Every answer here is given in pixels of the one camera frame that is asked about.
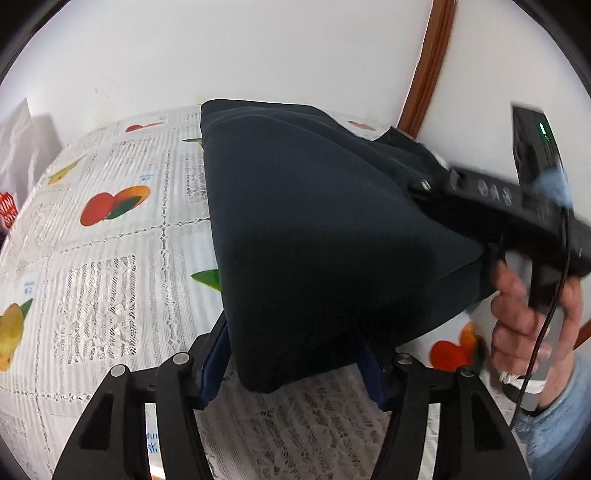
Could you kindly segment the blue denim sleeve forearm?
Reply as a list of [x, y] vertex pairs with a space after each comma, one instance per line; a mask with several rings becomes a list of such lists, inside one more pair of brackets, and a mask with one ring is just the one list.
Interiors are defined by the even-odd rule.
[[590, 363], [576, 356], [563, 393], [539, 413], [519, 414], [515, 432], [533, 479], [588, 479]]

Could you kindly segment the person's right hand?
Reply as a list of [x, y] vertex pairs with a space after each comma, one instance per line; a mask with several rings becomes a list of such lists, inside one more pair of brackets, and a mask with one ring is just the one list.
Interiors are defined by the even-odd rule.
[[[521, 278], [505, 262], [499, 261], [492, 270], [492, 282], [499, 295], [491, 305], [497, 319], [492, 334], [491, 362], [500, 372], [522, 376], [526, 373], [535, 342], [545, 316], [525, 304], [527, 288]], [[540, 361], [551, 359], [544, 391], [538, 407], [545, 409], [566, 389], [573, 373], [574, 345], [578, 338], [583, 313], [581, 281], [569, 278], [560, 300], [564, 312], [562, 330], [555, 346], [544, 342], [538, 352]]]

